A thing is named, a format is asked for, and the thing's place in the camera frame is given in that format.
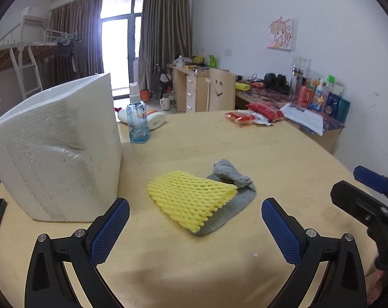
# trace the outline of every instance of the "green bottle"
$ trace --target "green bottle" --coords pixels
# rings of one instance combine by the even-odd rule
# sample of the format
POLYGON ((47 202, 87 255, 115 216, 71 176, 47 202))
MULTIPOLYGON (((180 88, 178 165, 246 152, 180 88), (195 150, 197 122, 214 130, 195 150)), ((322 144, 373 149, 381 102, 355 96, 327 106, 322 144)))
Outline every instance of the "green bottle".
POLYGON ((213 55, 210 55, 210 67, 217 68, 217 60, 213 55))

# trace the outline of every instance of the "window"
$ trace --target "window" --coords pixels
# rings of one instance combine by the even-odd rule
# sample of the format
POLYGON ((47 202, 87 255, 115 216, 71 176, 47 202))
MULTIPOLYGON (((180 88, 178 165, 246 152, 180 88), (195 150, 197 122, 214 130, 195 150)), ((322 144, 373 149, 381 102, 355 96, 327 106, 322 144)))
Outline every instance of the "window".
POLYGON ((128 97, 137 81, 143 0, 103 0, 101 7, 104 72, 111 73, 113 96, 128 97))

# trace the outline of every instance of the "curtain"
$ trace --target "curtain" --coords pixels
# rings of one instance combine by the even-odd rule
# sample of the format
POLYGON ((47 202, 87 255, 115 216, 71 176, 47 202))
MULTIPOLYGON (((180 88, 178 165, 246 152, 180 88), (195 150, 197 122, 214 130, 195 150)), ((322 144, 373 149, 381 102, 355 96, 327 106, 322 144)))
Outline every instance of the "curtain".
POLYGON ((76 68, 73 71, 71 57, 55 56, 49 61, 52 86, 104 73, 101 48, 102 0, 75 0, 51 11, 50 29, 73 33, 81 42, 76 43, 76 68))
POLYGON ((179 54, 191 57, 188 0, 144 0, 138 62, 140 89, 152 89, 156 65, 166 70, 179 54))

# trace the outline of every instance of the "white mug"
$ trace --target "white mug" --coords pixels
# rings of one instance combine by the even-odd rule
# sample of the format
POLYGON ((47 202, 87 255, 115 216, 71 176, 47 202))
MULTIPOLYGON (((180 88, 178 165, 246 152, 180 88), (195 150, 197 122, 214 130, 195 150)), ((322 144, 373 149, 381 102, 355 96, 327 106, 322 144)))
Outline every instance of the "white mug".
POLYGON ((163 97, 160 99, 160 105, 163 111, 170 110, 170 98, 169 97, 163 97))

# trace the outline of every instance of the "styrofoam box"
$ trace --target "styrofoam box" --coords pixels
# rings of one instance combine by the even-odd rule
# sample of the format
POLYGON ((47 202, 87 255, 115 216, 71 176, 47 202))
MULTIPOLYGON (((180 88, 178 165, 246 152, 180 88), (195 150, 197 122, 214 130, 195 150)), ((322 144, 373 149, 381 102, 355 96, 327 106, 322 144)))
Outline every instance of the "styrofoam box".
POLYGON ((44 90, 0 117, 0 179, 31 218, 91 222, 117 197, 110 75, 44 90))

